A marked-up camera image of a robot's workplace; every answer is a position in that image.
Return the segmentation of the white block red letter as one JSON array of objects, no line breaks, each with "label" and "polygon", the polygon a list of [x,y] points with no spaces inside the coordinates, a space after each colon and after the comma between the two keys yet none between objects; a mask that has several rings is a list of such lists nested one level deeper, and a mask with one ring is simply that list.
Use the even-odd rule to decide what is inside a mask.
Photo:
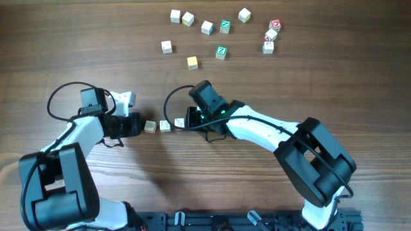
[{"label": "white block red letter", "polygon": [[147,120],[144,124],[144,132],[155,133],[157,130],[157,123],[155,121]]}]

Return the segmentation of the white block red drawing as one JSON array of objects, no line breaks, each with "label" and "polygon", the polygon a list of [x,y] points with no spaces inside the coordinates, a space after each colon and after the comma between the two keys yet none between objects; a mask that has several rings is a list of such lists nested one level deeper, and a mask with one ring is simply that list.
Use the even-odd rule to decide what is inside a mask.
[{"label": "white block red drawing", "polygon": [[174,120],[175,130],[180,131],[182,128],[185,128],[185,119],[184,118],[175,118]]}]

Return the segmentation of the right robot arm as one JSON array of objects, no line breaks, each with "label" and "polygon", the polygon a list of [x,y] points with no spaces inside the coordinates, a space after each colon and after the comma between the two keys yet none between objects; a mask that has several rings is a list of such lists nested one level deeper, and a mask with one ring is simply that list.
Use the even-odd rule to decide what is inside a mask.
[{"label": "right robot arm", "polygon": [[317,119],[287,122],[260,114],[241,101],[227,102],[207,80],[193,86],[196,103],[187,127],[253,142],[271,151],[297,192],[305,199],[302,216],[317,229],[329,228],[342,198],[352,198],[348,183],[353,158]]}]

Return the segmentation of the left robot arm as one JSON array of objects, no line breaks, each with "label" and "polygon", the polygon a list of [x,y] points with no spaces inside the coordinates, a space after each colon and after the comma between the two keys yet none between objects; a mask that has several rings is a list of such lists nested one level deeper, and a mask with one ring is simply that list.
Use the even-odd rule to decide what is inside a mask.
[{"label": "left robot arm", "polygon": [[81,91],[82,107],[49,146],[19,160],[21,214],[29,230],[145,230],[144,221],[125,201],[99,196],[86,162],[106,137],[120,141],[141,133],[140,115],[130,112],[136,95],[115,93],[108,110],[106,91]]}]

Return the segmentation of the white block faint drawing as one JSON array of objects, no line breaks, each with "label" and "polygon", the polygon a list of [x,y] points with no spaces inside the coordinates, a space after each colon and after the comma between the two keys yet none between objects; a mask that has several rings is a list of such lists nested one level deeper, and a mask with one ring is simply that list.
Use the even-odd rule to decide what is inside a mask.
[{"label": "white block faint drawing", "polygon": [[167,120],[159,121],[159,128],[161,132],[171,132],[171,125]]}]

